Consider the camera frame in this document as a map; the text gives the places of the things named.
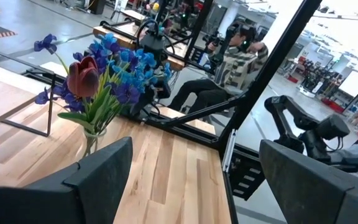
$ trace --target gray floor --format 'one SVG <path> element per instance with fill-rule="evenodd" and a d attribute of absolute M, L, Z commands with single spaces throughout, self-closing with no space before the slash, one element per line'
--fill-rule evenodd
<path fill-rule="evenodd" d="M 35 40 L 41 40 L 49 33 L 56 35 L 59 41 L 58 53 L 65 62 L 71 63 L 72 53 L 83 51 L 94 39 L 91 35 L 92 27 L 98 25 L 100 20 L 107 20 L 112 13 L 109 8 L 104 10 L 102 16 L 70 11 L 54 4 L 51 0 L 0 0 L 0 10 L 0 26 L 18 33 L 13 37 L 0 38 L 0 51 L 35 65 L 50 61 L 58 62 L 57 58 L 47 52 L 33 52 Z M 198 39 L 197 44 L 202 46 L 204 43 Z M 0 67 L 14 72 L 23 72 L 27 69 L 26 66 L 1 57 Z M 176 94 L 183 82 L 202 76 L 204 76 L 203 72 L 185 68 L 178 77 L 172 96 Z M 278 138 L 273 118 L 264 108 L 264 100 L 277 95 L 292 96 L 307 112 L 318 119 L 323 119 L 333 113 L 315 99 L 300 94 L 295 84 L 288 82 L 280 75 L 275 75 L 269 87 L 260 96 L 252 114 L 243 122 L 237 138 L 239 144 L 258 150 L 261 139 Z M 194 96 L 189 97 L 186 104 L 192 104 L 194 98 Z M 163 100 L 162 103 L 169 104 L 170 100 Z M 224 125 L 229 121 L 229 118 L 218 114 L 214 117 Z M 291 127 L 295 134 L 301 133 L 301 130 L 297 129 L 293 123 Z M 223 127 L 216 125 L 216 129 L 219 133 Z M 357 138 L 357 134 L 350 134 L 345 138 L 344 147 L 351 146 Z M 336 142 L 329 142 L 329 144 L 336 146 Z M 249 201 L 235 198 L 235 202 L 240 223 L 285 223 L 282 212 L 266 182 L 259 187 Z"/>

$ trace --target flower vase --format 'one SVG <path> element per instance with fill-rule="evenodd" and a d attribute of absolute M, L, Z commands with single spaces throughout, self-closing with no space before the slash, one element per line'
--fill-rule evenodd
<path fill-rule="evenodd" d="M 84 158 L 99 150 L 106 133 L 107 129 L 104 129 L 100 134 L 91 134 L 84 129 L 83 142 L 77 154 L 82 155 L 82 158 Z"/>

